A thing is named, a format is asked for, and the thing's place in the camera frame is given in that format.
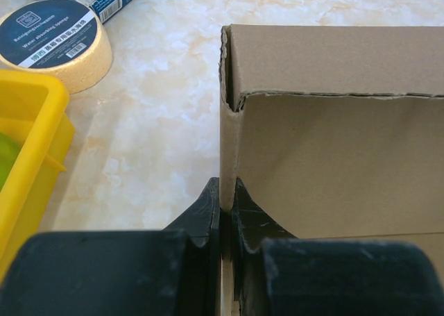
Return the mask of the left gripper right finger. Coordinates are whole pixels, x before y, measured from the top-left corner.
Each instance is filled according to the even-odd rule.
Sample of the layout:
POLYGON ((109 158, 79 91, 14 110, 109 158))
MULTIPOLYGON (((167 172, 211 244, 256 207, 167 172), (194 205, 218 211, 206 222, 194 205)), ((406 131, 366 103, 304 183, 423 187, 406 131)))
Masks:
POLYGON ((442 315, 443 286, 414 244, 300 239, 237 179, 231 211, 240 315, 442 315))

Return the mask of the yellow plastic tray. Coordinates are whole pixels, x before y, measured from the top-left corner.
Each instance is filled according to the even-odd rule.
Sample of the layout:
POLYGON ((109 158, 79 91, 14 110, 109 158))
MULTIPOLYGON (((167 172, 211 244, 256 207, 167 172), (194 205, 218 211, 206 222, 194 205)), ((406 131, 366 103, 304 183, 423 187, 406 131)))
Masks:
POLYGON ((1 274, 39 228, 75 128, 69 92, 55 77, 1 70, 1 132, 21 151, 1 190, 1 274))

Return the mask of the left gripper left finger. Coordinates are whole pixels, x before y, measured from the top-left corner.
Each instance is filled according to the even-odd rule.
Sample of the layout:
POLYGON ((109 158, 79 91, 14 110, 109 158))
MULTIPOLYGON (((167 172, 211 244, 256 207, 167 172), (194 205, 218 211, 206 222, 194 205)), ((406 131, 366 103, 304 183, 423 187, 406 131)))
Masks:
POLYGON ((219 315, 219 180, 162 230, 29 238, 1 282, 2 315, 219 315))

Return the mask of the brown cardboard box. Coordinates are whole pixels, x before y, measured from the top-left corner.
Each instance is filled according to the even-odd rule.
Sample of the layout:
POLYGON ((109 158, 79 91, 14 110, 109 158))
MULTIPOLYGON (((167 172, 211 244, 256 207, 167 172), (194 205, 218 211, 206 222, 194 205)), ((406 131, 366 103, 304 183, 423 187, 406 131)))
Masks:
POLYGON ((221 30, 223 307, 237 179, 300 239, 420 248, 443 286, 443 29, 221 30))

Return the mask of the green apple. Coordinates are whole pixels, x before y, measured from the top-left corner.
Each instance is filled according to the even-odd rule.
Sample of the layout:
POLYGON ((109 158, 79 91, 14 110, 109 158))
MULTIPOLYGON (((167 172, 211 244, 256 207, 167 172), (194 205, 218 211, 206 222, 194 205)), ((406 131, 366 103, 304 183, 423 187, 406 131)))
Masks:
POLYGON ((15 161, 21 151, 21 147, 13 139, 1 133, 0 142, 0 184, 1 189, 15 164, 15 161))

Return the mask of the blue tape roll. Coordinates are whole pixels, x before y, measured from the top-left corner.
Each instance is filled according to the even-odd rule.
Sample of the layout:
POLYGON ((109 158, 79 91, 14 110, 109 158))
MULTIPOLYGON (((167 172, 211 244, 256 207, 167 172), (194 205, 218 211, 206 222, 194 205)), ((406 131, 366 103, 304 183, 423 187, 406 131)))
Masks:
POLYGON ((1 63, 54 76, 69 93, 96 85, 113 61, 93 10, 74 0, 40 0, 1 18, 1 63))

